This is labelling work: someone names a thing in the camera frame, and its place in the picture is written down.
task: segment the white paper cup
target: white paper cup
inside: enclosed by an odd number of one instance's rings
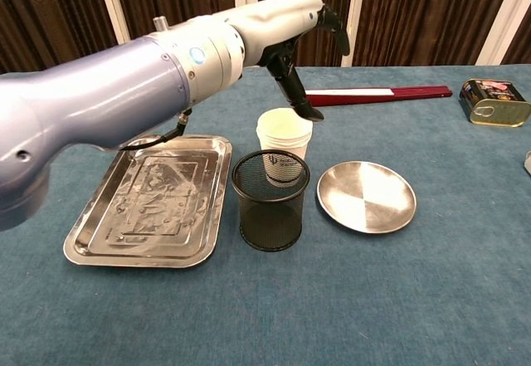
[[[313,123],[302,119],[291,108],[273,109],[265,112],[256,126],[256,134],[262,150],[279,149],[304,159],[312,136]],[[270,183],[289,187],[299,179],[300,165],[281,154],[264,156],[265,173]]]

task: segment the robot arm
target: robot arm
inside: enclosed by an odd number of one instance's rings
[[[65,147],[120,149],[234,84],[245,66],[266,66],[299,115],[321,120],[293,67],[295,43],[324,27],[348,54],[342,23],[321,0],[266,0],[173,27],[154,22],[156,32],[124,45],[0,80],[0,231],[41,206],[51,161]]]

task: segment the round metal plate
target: round metal plate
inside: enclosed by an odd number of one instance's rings
[[[417,199],[398,173],[382,165],[349,161],[326,171],[317,184],[323,209],[337,222],[363,233],[389,233],[415,215]]]

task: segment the red chopsticks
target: red chopsticks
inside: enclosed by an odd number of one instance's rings
[[[405,86],[398,88],[341,88],[335,90],[307,90],[306,99],[314,107],[337,105],[361,105],[366,103],[391,102],[445,98],[451,96],[447,86]]]

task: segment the black cable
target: black cable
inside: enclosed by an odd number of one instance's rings
[[[151,142],[148,142],[146,144],[131,144],[129,146],[124,146],[120,151],[130,151],[130,150],[141,150],[141,149],[147,149],[151,148],[152,146],[156,144],[162,144],[164,142],[168,142],[169,140],[173,138],[177,138],[178,136],[183,136],[184,129],[186,128],[186,124],[188,123],[188,116],[192,113],[192,109],[188,109],[183,111],[183,113],[179,116],[179,121],[177,123],[177,127],[175,129],[172,129],[171,131],[168,131],[166,134],[160,135],[160,137],[156,140],[152,140]]]

